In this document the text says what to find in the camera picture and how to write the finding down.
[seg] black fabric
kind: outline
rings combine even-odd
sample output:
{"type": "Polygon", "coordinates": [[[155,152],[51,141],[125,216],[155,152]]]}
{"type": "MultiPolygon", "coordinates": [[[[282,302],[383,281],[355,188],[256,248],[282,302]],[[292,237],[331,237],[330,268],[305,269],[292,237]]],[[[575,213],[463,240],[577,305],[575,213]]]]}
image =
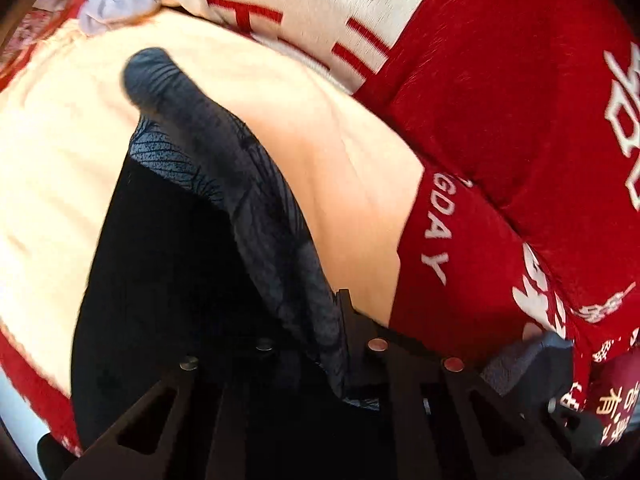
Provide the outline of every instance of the black fabric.
{"type": "Polygon", "coordinates": [[[251,346],[258,336],[288,350],[280,369],[252,388],[248,479],[395,478],[389,427],[379,413],[337,399],[324,372],[268,316],[226,215],[127,157],[74,339],[72,402],[82,445],[183,355],[199,357],[204,380],[220,383],[228,372],[221,341],[251,346]]]}
{"type": "Polygon", "coordinates": [[[585,480],[637,480],[640,476],[640,431],[603,447],[584,472],[585,480]]]}
{"type": "Polygon", "coordinates": [[[47,480],[60,480],[77,458],[47,433],[38,441],[38,460],[47,480]]]}
{"type": "Polygon", "coordinates": [[[129,157],[95,252],[72,355],[86,447],[168,367],[196,355],[224,373],[228,340],[283,339],[248,278],[225,213],[129,157]]]}

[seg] patterned gray fabric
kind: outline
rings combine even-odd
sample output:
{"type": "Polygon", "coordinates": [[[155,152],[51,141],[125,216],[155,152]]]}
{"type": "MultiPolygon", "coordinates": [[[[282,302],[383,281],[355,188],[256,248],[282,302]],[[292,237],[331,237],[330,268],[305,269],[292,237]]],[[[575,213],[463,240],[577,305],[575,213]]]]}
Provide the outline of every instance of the patterned gray fabric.
{"type": "Polygon", "coordinates": [[[569,349],[571,347],[571,341],[562,339],[555,332],[545,332],[535,340],[518,341],[503,348],[500,354],[484,368],[481,377],[496,392],[504,396],[513,390],[545,348],[569,349]]]}
{"type": "Polygon", "coordinates": [[[321,364],[340,396],[347,362],[342,314],[300,207],[271,157],[164,50],[131,58],[123,83],[142,114],[131,156],[226,210],[267,308],[321,364]]]}
{"type": "Polygon", "coordinates": [[[160,126],[148,117],[140,116],[129,143],[129,155],[161,177],[222,208],[220,186],[172,144],[160,126]]]}

